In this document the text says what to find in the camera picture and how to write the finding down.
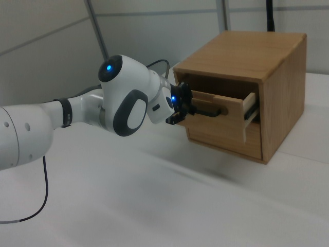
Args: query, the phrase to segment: gray wall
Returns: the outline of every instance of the gray wall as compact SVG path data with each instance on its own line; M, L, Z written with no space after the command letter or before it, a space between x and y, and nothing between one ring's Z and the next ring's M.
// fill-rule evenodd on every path
M222 0L92 0L108 54L183 60L223 31ZM152 69L164 72L165 65Z
M82 0L0 0L0 106L69 97L103 58Z
M276 31L307 34L307 71L329 74L329 1L273 0ZM266 31L266 1L229 0L231 30Z

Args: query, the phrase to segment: wooden panel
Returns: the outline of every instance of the wooden panel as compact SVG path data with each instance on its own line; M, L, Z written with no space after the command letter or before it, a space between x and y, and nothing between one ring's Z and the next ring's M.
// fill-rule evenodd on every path
M263 83L304 38L303 33L224 32L174 71Z
M306 38L260 84L263 159L269 161L304 111Z
M261 162L262 148L261 148L261 131L258 123L252 122L246 128L246 142L235 142L229 138L222 138L216 135L216 132L212 134L205 134L198 128L187 128L188 138L192 141L197 141L206 147L220 148L220 150L233 153L242 157L252 157L258 159L257 162Z
M243 113L246 114L254 104L256 104L256 96L255 93L251 93L243 101Z
M251 116L247 120L245 120L245 127L247 127L253 121L253 119L256 118L257 115L259 115L259 112L260 110L258 108L251 114Z

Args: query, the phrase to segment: white tabletop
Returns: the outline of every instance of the white tabletop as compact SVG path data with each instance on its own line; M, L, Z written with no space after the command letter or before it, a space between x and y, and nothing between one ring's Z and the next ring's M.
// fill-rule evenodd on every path
M328 246L329 76L268 165L146 119L122 138L78 123L47 153L49 198L0 225L1 246ZM42 160L0 172L0 220L44 199Z

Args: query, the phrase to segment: wooden drawer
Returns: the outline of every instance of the wooden drawer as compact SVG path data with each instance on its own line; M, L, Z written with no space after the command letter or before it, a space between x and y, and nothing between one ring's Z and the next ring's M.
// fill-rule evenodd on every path
M258 86L236 80L177 74L192 89L198 112L179 123L188 138L206 146L262 158Z
M250 93L244 100L198 91L192 91L192 94L192 104L203 114L187 115L180 123L182 126L235 142L246 142L246 127L259 113L259 108L254 108L257 105L255 93Z

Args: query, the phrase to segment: drawer handle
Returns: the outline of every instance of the drawer handle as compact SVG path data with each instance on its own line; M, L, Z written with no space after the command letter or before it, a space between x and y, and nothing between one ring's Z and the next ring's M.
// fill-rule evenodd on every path
M198 110L198 108L196 108L196 114L200 114L200 115L204 115L207 117L217 117L220 115L220 113L222 113L222 111L220 109L214 111L214 112L208 112L208 111L203 111L203 110Z

